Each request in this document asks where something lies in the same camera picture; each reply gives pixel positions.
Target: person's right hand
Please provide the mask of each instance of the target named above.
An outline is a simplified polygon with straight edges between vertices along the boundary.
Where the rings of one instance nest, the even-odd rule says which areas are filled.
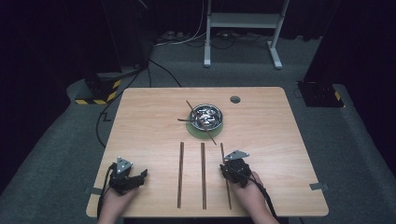
[[[110,188],[103,200],[101,215],[97,224],[114,224],[119,216],[130,204],[132,198],[138,193],[139,187],[130,189],[124,195],[119,195],[114,189]]]
[[[262,185],[262,181],[256,172],[251,172],[251,178]],[[239,183],[230,182],[230,188],[238,198],[243,208],[247,210],[256,224],[275,224],[278,223],[266,206],[264,196],[252,181],[242,188]]]

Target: gray floor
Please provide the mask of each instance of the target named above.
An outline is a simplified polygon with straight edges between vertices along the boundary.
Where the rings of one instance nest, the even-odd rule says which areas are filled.
[[[214,40],[223,48],[230,42]],[[303,217],[306,224],[396,223],[396,181],[377,152],[347,90],[334,85],[344,108],[306,107],[296,81],[304,78],[319,40],[280,39],[277,50],[284,68],[276,70],[265,42],[235,43],[212,49],[212,66],[203,68],[204,49],[187,45],[156,47],[151,59],[168,69],[183,87],[280,86],[290,101],[318,180],[329,186],[324,195],[330,208],[326,217]],[[130,88],[177,87],[160,67],[150,64]],[[132,80],[127,77],[120,88]],[[67,91],[71,101],[83,81]],[[120,98],[107,117],[113,119]],[[0,223],[95,223],[85,208],[104,148],[95,126],[105,105],[71,103],[37,142],[0,198]],[[111,121],[100,121],[99,136],[106,142]],[[135,223],[187,223],[187,220],[137,219]],[[209,223],[194,220],[194,223]],[[302,223],[297,217],[291,224]]]

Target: metal bracket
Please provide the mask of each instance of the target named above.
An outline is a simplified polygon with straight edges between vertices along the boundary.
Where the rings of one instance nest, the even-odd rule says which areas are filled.
[[[224,157],[224,160],[229,160],[229,161],[233,161],[233,160],[237,160],[237,159],[242,159],[245,157],[248,157],[249,154],[243,151],[239,151],[239,150],[235,150],[234,152],[230,153],[229,155]]]
[[[121,157],[117,157],[117,174],[120,174],[130,167],[132,167],[133,163],[130,161],[127,161]]]

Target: forearm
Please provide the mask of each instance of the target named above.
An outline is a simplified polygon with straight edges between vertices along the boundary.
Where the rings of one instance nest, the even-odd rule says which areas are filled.
[[[103,213],[99,217],[99,220],[97,224],[115,224],[117,222],[117,217],[114,217],[113,215]]]
[[[256,207],[248,210],[251,219],[255,224],[278,224],[266,207]]]

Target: white metal frame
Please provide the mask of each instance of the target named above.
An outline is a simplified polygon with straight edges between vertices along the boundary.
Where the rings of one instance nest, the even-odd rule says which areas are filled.
[[[267,42],[276,69],[282,68],[282,63],[276,51],[283,20],[285,20],[289,1],[284,0],[279,14],[257,13],[212,13],[212,0],[207,0],[207,22],[204,67],[210,67],[210,29],[212,27],[239,27],[239,28],[271,28],[275,29],[272,40]]]

